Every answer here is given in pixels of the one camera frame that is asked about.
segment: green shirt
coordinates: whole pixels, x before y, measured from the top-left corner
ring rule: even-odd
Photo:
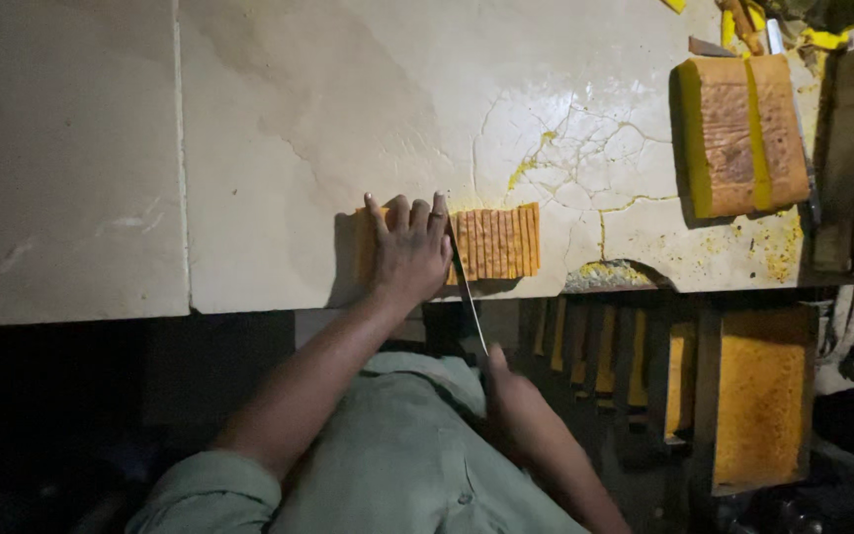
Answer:
[[[485,410],[462,359],[378,354],[284,503],[254,461],[202,452],[164,474],[127,531],[586,532],[464,421]]]

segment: shirt sleeve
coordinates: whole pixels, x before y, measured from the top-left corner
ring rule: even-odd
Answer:
[[[171,467],[128,533],[261,532],[282,500],[279,482],[255,461],[223,450]]]

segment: knife blade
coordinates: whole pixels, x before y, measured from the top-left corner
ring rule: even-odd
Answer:
[[[480,318],[476,314],[476,306],[473,304],[473,296],[470,293],[470,285],[467,283],[467,272],[463,268],[463,261],[460,259],[460,249],[457,247],[456,232],[453,231],[453,226],[448,222],[450,229],[450,244],[454,249],[454,269],[457,270],[457,287],[460,289],[460,299],[463,301],[463,307],[467,309],[468,315],[473,319],[473,328],[476,330],[476,335],[480,338],[480,345],[483,346],[483,353],[478,358],[483,358],[482,361],[477,361],[480,369],[486,368],[487,359],[490,357],[486,349],[486,340],[483,339],[483,330],[480,328]]]

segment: cracked surface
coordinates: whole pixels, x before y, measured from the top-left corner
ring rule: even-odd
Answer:
[[[439,189],[455,211],[540,202],[542,269],[495,297],[556,295],[602,260],[641,261],[680,291],[795,283],[798,269],[781,282],[729,244],[701,248],[714,273],[668,258],[725,231],[684,223],[668,110],[688,33],[718,40],[712,4],[680,18],[646,0],[601,17],[572,0],[179,9],[197,309],[324,306],[342,269],[333,215],[365,191]],[[760,221],[775,232],[791,217]],[[744,219],[741,235],[754,235]],[[661,234],[667,246],[653,249]]]

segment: right hand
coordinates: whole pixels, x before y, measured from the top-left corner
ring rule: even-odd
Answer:
[[[546,402],[532,382],[510,370],[497,344],[488,347],[486,369],[490,421],[511,442],[511,452],[540,464],[567,447],[578,443],[562,419]]]

